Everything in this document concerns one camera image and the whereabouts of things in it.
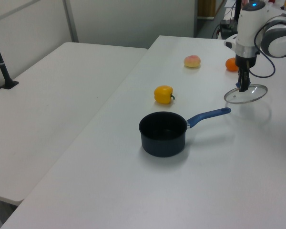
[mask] peach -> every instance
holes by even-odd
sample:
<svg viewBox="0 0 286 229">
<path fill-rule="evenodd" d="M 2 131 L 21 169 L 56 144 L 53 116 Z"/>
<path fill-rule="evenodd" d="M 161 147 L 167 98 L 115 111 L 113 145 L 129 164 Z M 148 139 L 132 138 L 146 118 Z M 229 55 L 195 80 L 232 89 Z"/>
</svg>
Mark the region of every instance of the peach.
<svg viewBox="0 0 286 229">
<path fill-rule="evenodd" d="M 190 68 L 199 67 L 200 62 L 201 62 L 201 60 L 200 60 L 199 56 L 196 56 L 196 55 L 187 56 L 184 59 L 184 65 L 186 67 L 190 67 Z"/>
</svg>

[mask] black saucepan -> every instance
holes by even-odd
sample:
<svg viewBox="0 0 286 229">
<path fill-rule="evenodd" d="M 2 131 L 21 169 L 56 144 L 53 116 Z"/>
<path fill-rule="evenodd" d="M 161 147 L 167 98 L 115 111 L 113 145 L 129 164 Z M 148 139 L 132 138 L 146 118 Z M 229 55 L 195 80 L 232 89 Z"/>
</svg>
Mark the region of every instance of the black saucepan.
<svg viewBox="0 0 286 229">
<path fill-rule="evenodd" d="M 187 128 L 192 128 L 203 119 L 230 112 L 231 109 L 226 107 L 195 115 L 187 121 L 172 112 L 161 111 L 149 114 L 139 124 L 142 146 L 153 156 L 174 156 L 184 149 Z"/>
</svg>

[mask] orange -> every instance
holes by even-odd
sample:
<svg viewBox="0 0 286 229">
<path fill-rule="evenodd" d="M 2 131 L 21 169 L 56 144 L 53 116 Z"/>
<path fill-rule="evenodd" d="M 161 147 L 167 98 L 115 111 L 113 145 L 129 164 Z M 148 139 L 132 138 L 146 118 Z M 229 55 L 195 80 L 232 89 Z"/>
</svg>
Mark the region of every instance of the orange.
<svg viewBox="0 0 286 229">
<path fill-rule="evenodd" d="M 228 71 L 231 71 L 231 72 L 236 72 L 236 71 L 238 71 L 238 67 L 237 67 L 237 65 L 235 64 L 235 57 L 232 57 L 232 58 L 228 59 L 228 60 L 225 62 L 225 67 L 227 68 Z"/>
</svg>

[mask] yellow bell pepper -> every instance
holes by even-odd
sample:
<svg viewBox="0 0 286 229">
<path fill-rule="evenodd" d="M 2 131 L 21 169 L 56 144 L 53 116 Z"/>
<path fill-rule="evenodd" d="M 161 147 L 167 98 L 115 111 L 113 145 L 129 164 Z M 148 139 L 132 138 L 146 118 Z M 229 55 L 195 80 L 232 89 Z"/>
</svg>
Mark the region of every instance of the yellow bell pepper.
<svg viewBox="0 0 286 229">
<path fill-rule="evenodd" d="M 159 86 L 154 91 L 154 99 L 160 104 L 169 104 L 171 102 L 171 98 L 175 99 L 172 93 L 172 87 L 166 85 Z"/>
</svg>

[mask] blue handle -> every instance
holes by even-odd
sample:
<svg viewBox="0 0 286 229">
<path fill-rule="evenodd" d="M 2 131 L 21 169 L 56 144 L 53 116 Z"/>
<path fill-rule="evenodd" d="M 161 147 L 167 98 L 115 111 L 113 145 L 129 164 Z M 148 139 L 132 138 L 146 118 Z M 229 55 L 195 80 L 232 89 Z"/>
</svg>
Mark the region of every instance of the blue handle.
<svg viewBox="0 0 286 229">
<path fill-rule="evenodd" d="M 225 107 L 222 109 L 214 110 L 214 111 L 209 111 L 201 114 L 197 114 L 194 117 L 190 118 L 187 120 L 187 123 L 190 125 L 190 128 L 192 128 L 194 125 L 199 123 L 201 120 L 207 119 L 207 118 L 212 118 L 220 115 L 225 115 L 231 112 L 231 109 L 229 107 Z"/>
</svg>

